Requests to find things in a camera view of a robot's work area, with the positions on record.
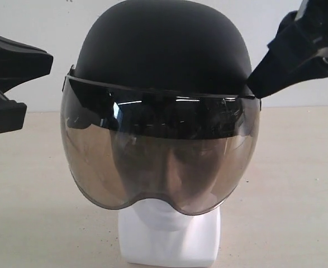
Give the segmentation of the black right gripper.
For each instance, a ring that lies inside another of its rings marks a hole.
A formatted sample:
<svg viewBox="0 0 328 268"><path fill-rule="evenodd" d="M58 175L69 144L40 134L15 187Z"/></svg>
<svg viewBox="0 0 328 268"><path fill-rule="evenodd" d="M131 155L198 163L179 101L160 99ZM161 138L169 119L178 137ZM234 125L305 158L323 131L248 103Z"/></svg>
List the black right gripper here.
<svg viewBox="0 0 328 268"><path fill-rule="evenodd" d="M328 1L302 1L281 20L247 86L262 99L291 85L328 76Z"/></svg>

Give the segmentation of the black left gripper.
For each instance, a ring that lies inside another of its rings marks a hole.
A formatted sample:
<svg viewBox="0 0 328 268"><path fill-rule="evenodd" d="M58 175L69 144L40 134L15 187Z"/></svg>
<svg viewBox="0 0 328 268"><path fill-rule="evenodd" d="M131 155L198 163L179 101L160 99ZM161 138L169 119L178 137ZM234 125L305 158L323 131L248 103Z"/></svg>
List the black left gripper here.
<svg viewBox="0 0 328 268"><path fill-rule="evenodd" d="M0 36L0 134L23 128L27 105L4 93L49 75L54 57L47 51Z"/></svg>

